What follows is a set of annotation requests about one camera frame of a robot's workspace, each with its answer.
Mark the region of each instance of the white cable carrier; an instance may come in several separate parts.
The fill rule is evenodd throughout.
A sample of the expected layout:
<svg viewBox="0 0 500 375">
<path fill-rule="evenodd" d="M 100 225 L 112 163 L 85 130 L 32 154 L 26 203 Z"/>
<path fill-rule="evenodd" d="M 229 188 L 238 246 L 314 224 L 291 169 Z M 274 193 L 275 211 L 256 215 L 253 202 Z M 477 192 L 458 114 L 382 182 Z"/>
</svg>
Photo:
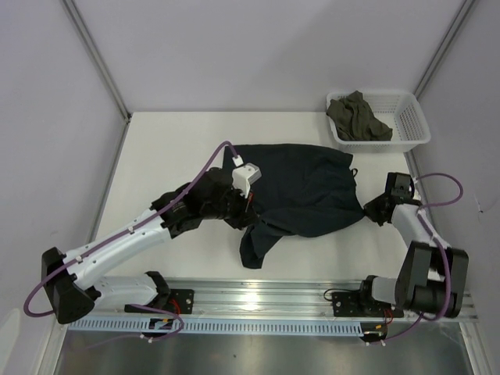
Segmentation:
<svg viewBox="0 0 500 375">
<path fill-rule="evenodd" d="M 154 327 L 151 317 L 137 316 L 86 316 L 70 324 L 70 330 L 93 330 L 112 332 L 168 333 L 179 328 L 177 321 L 170 329 Z M 240 320 L 183 317 L 185 334 L 259 334 L 287 336 L 338 336 L 362 337 L 359 322 L 335 322 L 330 320 Z"/>
</svg>

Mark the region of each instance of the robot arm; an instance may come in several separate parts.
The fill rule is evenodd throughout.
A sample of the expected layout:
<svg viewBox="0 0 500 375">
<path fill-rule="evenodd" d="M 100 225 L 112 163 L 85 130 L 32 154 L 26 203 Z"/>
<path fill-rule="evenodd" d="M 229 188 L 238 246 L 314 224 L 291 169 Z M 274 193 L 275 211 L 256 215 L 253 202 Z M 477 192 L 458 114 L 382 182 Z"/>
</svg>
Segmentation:
<svg viewBox="0 0 500 375">
<path fill-rule="evenodd" d="M 222 219 L 237 229 L 254 223 L 257 215 L 250 187 L 258 178 L 259 168 L 252 164 L 236 168 L 232 175 L 212 168 L 170 209 L 164 208 L 188 184 L 165 193 L 139 217 L 107 237 L 66 254 L 57 248 L 46 251 L 42 256 L 42 279 L 60 266 L 74 263 L 44 285 L 57 320 L 71 323 L 97 306 L 100 309 L 125 307 L 127 311 L 127 305 L 138 304 L 162 309 L 170 290 L 159 273 L 148 272 L 139 277 L 103 275 L 146 248 L 198 228 L 203 220 Z M 89 248 L 98 246 L 101 247 L 97 251 L 83 257 Z"/>
<path fill-rule="evenodd" d="M 366 215 L 380 226 L 392 223 L 409 247 L 397 279 L 370 276 L 362 282 L 363 299 L 390 303 L 416 313 L 438 313 L 445 303 L 445 269 L 437 247 L 445 249 L 450 268 L 451 294 L 446 317 L 456 317 L 462 307 L 469 258 L 452 248 L 436 232 L 421 203 L 413 199 L 410 175 L 389 173 L 385 192 L 364 207 Z"/>
</svg>

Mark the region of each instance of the white wall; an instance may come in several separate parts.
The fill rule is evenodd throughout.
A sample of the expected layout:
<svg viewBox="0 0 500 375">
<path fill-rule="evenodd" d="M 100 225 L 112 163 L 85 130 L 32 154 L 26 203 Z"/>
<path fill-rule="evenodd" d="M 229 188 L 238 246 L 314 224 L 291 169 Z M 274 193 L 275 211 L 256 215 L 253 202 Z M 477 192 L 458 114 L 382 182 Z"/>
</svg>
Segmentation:
<svg viewBox="0 0 500 375">
<path fill-rule="evenodd" d="M 500 355 L 500 2 L 481 0 L 421 103 L 432 142 L 416 150 L 422 172 L 445 171 L 464 184 L 456 205 L 435 209 L 437 225 L 470 256 L 468 285 L 493 356 Z M 428 181 L 432 202 L 455 194 Z M 478 212 L 477 201 L 483 213 Z"/>
<path fill-rule="evenodd" d="M 0 51 L 1 322 L 40 281 L 43 251 L 85 242 L 123 122 L 59 2 L 0 2 Z M 5 374 L 33 373 L 50 324 L 22 317 Z"/>
<path fill-rule="evenodd" d="M 77 0 L 131 111 L 323 110 L 412 91 L 462 0 Z"/>
</svg>

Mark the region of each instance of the metal floor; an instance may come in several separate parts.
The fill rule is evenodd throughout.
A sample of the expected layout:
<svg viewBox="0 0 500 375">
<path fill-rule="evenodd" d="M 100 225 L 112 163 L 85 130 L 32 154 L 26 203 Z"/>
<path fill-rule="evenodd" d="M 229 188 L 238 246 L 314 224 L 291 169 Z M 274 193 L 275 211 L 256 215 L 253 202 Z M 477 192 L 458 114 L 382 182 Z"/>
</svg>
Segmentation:
<svg viewBox="0 0 500 375">
<path fill-rule="evenodd" d="M 396 328 L 406 327 L 394 323 Z M 458 324 L 424 323 L 386 347 L 353 337 L 181 334 L 148 344 L 121 333 L 68 331 L 56 374 L 473 374 Z"/>
</svg>

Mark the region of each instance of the white plastic basket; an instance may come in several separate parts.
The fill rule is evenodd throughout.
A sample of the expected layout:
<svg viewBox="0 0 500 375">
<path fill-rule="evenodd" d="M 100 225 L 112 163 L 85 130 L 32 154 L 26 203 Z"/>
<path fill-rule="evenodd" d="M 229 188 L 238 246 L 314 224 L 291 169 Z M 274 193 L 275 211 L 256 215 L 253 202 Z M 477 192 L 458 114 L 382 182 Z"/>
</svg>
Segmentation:
<svg viewBox="0 0 500 375">
<path fill-rule="evenodd" d="M 331 92 L 327 96 L 327 109 L 331 99 L 340 99 L 351 92 Z M 415 95 L 406 91 L 362 91 L 373 114 L 392 131 L 390 141 L 342 141 L 334 121 L 328 117 L 330 128 L 339 150 L 344 152 L 408 152 L 417 145 L 430 141 L 429 125 Z"/>
</svg>

